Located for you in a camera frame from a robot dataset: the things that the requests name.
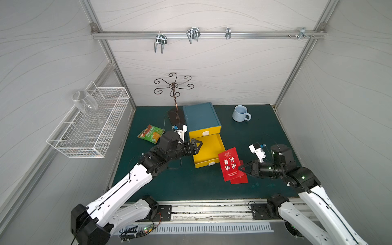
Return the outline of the teal drawer cabinet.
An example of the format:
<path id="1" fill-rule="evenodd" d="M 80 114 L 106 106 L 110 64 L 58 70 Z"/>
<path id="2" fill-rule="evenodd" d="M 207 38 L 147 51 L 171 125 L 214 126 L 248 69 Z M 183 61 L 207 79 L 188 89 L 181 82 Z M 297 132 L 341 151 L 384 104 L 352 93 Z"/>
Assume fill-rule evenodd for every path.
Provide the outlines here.
<path id="1" fill-rule="evenodd" d="M 184 106 L 183 112 L 189 132 L 221 126 L 211 102 Z"/>

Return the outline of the yellow top drawer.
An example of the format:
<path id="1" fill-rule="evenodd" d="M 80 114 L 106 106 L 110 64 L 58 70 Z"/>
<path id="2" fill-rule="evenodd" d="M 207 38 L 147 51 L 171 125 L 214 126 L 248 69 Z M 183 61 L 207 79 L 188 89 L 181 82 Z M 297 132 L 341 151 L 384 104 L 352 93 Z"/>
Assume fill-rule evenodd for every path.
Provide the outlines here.
<path id="1" fill-rule="evenodd" d="M 189 130 L 189 137 L 190 139 L 205 137 L 214 134 L 220 134 L 221 126 L 199 129 L 199 130 Z"/>

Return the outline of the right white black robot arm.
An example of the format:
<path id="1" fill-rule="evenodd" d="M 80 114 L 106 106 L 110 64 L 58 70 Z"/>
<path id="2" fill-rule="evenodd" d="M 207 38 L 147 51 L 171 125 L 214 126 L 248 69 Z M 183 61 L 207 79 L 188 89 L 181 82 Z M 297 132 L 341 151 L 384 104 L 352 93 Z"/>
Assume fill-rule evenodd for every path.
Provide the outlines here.
<path id="1" fill-rule="evenodd" d="M 312 210 L 321 227 L 304 215 L 289 198 L 276 194 L 267 199 L 266 212 L 272 218 L 285 222 L 291 235 L 303 235 L 313 245 L 365 245 L 366 241 L 350 226 L 328 197 L 315 174 L 306 167 L 298 166 L 291 148 L 283 144 L 271 146 L 271 161 L 266 161 L 264 147 L 249 145 L 257 156 L 240 170 L 261 179 L 280 179 L 292 188 Z"/>

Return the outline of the yellow drawer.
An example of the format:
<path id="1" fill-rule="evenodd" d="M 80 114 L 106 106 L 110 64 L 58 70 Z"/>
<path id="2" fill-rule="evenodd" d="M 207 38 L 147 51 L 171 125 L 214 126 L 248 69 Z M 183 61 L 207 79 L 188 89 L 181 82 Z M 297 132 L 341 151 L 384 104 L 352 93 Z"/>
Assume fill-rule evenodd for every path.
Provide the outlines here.
<path id="1" fill-rule="evenodd" d="M 190 139 L 205 137 L 214 134 L 220 134 L 221 126 L 199 129 L 199 130 L 189 130 L 189 137 Z"/>
<path id="2" fill-rule="evenodd" d="M 219 163 L 218 155 L 226 150 L 220 134 L 203 136 L 196 138 L 196 140 L 202 142 L 202 147 L 199 153 L 193 156 L 195 168 Z"/>

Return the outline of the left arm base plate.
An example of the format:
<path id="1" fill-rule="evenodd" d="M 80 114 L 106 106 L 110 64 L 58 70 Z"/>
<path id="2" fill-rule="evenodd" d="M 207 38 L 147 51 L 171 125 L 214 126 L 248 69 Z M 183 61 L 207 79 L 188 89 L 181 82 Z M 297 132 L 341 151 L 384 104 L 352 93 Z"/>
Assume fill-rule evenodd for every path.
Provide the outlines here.
<path id="1" fill-rule="evenodd" d="M 171 221 L 171 213 L 172 212 L 172 205 L 158 205 L 153 207 L 148 216 L 147 219 L 152 220 L 153 222 L 169 222 Z"/>

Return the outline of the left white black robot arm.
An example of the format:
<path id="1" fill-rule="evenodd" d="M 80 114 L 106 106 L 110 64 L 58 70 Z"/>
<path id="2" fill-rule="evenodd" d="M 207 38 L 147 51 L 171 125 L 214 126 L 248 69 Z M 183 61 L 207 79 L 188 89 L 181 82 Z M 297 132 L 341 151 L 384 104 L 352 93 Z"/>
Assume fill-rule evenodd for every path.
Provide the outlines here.
<path id="1" fill-rule="evenodd" d="M 150 196 L 128 207 L 123 205 L 166 170 L 171 161 L 199 153 L 203 143 L 196 139 L 185 141 L 184 134 L 183 130 L 165 132 L 114 187 L 87 206 L 74 207 L 70 214 L 74 241 L 81 245 L 105 245 L 112 235 L 131 223 L 153 219 L 158 203 Z"/>

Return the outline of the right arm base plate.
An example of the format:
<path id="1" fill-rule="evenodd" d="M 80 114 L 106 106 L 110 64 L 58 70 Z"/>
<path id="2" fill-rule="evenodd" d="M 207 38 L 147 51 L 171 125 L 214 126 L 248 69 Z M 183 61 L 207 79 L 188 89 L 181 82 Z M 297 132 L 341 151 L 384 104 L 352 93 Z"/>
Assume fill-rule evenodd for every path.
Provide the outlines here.
<path id="1" fill-rule="evenodd" d="M 248 205 L 254 220 L 271 220 L 275 219 L 274 214 L 268 209 L 268 204 L 250 202 Z"/>

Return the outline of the red postcard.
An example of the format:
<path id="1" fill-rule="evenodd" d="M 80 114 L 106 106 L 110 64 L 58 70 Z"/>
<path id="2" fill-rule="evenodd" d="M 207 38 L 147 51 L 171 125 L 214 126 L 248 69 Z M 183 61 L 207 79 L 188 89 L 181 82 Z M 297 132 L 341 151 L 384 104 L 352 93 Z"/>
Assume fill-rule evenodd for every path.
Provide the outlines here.
<path id="1" fill-rule="evenodd" d="M 243 165 L 242 160 L 236 160 L 236 168 L 232 168 L 231 172 L 229 173 L 230 176 L 230 183 L 231 184 L 245 184 L 248 183 L 247 174 L 240 170 L 240 167 Z"/>
<path id="2" fill-rule="evenodd" d="M 240 178 L 244 175 L 244 173 L 239 170 L 241 165 L 236 148 L 231 148 L 218 154 L 218 158 L 225 182 Z"/>

